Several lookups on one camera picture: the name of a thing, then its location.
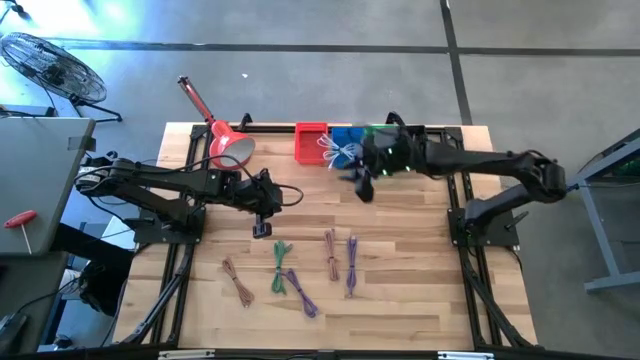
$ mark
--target wire bundle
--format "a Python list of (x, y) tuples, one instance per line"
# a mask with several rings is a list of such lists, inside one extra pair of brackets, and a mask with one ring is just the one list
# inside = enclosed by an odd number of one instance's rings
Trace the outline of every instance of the wire bundle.
[(231, 258), (227, 256), (226, 259), (222, 260), (222, 268), (224, 272), (226, 272), (229, 276), (231, 276), (231, 280), (236, 285), (238, 289), (238, 297), (240, 297), (240, 302), (242, 302), (242, 306), (249, 307), (253, 302), (253, 293), (249, 291), (240, 280), (238, 280), (238, 275), (236, 274), (236, 268), (233, 266), (231, 262)]
[(300, 287), (300, 282), (298, 281), (298, 277), (296, 276), (296, 273), (293, 271), (293, 269), (287, 270), (284, 276), (286, 276), (287, 280), (289, 280), (291, 284), (296, 288), (296, 290), (298, 290), (298, 293), (302, 298), (302, 308), (304, 310), (304, 313), (307, 314), (307, 316), (310, 318), (316, 317), (318, 307), (313, 303), (313, 301), (311, 301), (311, 299), (309, 299), (307, 294), (305, 294)]
[(276, 294), (287, 294), (287, 290), (284, 288), (284, 284), (282, 283), (282, 259), (284, 259), (284, 256), (291, 251), (291, 248), (293, 248), (293, 244), (285, 246), (282, 240), (278, 240), (273, 244), (273, 255), (276, 258), (276, 275), (271, 283), (271, 291)]
[(324, 232), (324, 243), (327, 247), (327, 253), (329, 254), (327, 262), (329, 263), (329, 280), (331, 281), (338, 281), (340, 279), (340, 274), (338, 273), (338, 267), (336, 265), (336, 259), (333, 254), (333, 245), (335, 241), (336, 232), (334, 229)]
[(336, 144), (335, 141), (327, 136), (327, 134), (322, 134), (322, 136), (318, 138), (317, 142), (318, 145), (329, 149), (322, 154), (322, 157), (325, 160), (329, 161), (329, 169), (333, 167), (333, 162), (340, 155), (346, 156), (349, 161), (355, 159), (355, 156), (358, 153), (358, 146), (360, 146), (360, 144), (351, 143), (345, 145), (344, 147), (340, 147), (340, 145)]
[(347, 240), (347, 252), (349, 253), (349, 272), (347, 274), (347, 289), (349, 289), (349, 297), (353, 296), (353, 288), (356, 287), (356, 249), (358, 248), (358, 239), (351, 236)]

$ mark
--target fan guard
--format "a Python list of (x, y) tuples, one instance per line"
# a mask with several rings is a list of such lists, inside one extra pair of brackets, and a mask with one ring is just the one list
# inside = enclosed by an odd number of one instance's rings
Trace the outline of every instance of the fan guard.
[(0, 40), (0, 53), (29, 80), (66, 99), (77, 97), (95, 104), (107, 97), (107, 89), (98, 74), (48, 41), (13, 32)]

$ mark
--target wooden tabletop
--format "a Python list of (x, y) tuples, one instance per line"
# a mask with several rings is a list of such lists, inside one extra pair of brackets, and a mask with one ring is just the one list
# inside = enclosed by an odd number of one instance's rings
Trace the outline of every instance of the wooden tabletop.
[[(183, 166), (192, 123), (168, 123), (158, 165)], [(463, 126), (465, 147), (492, 150), (487, 127)], [(376, 181), (375, 201), (363, 204), (353, 185), (336, 171), (301, 166), (293, 157), (293, 134), (251, 134), (256, 150), (248, 168), (267, 167), (274, 181), (300, 187), (302, 203), (273, 218), (273, 235), (252, 239), (254, 216), (218, 205), (207, 207), (202, 242), (196, 247), (180, 337), (181, 348), (275, 348), (444, 350), (471, 349), (471, 334), (458, 253), (450, 245), (446, 182), (418, 174)], [(495, 176), (472, 175), (477, 197), (500, 191)], [(296, 194), (285, 189), (285, 201)], [(464, 204), (464, 196), (459, 196)], [(323, 233), (336, 229), (340, 281), (331, 282)], [(346, 239), (359, 239), (353, 298), (346, 296)], [(273, 294), (273, 244), (293, 244), (283, 268), (293, 268), (301, 286), (319, 308), (313, 319), (301, 310), (286, 279), (287, 295)], [(167, 245), (152, 245), (133, 261), (114, 341), (130, 334), (155, 301)], [(502, 248), (487, 248), (497, 303), (520, 333), (535, 343), (518, 263)], [(249, 308), (221, 268), (233, 259), (238, 278), (255, 294)], [(165, 319), (166, 336), (174, 303)], [(485, 338), (486, 312), (479, 304)]]

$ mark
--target green wire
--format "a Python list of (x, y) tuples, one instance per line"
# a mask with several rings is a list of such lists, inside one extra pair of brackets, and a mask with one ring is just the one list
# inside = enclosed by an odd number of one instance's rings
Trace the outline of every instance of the green wire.
[(287, 246), (284, 245), (282, 240), (276, 241), (273, 244), (273, 255), (276, 257), (276, 276), (273, 278), (273, 282), (271, 283), (271, 291), (274, 293), (283, 293), (287, 294), (287, 290), (284, 288), (284, 284), (282, 283), (282, 259), (284, 259), (284, 255), (291, 251), (293, 244), (289, 244)]

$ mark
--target brown wire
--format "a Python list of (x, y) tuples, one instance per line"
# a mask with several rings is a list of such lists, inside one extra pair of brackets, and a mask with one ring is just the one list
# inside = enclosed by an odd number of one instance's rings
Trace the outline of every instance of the brown wire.
[(236, 284), (236, 288), (238, 289), (238, 296), (240, 297), (240, 301), (242, 302), (242, 306), (249, 307), (253, 302), (253, 293), (249, 291), (240, 280), (238, 280), (238, 276), (236, 275), (236, 268), (233, 267), (233, 263), (231, 262), (231, 258), (227, 256), (226, 259), (222, 260), (222, 268), (224, 272), (231, 276), (231, 280)]
[(329, 263), (329, 280), (338, 281), (340, 279), (340, 274), (338, 273), (338, 267), (336, 266), (336, 258), (333, 253), (333, 244), (336, 242), (336, 232), (334, 229), (327, 230), (324, 232), (324, 243), (327, 248), (327, 253), (329, 254), (329, 258), (327, 262)]

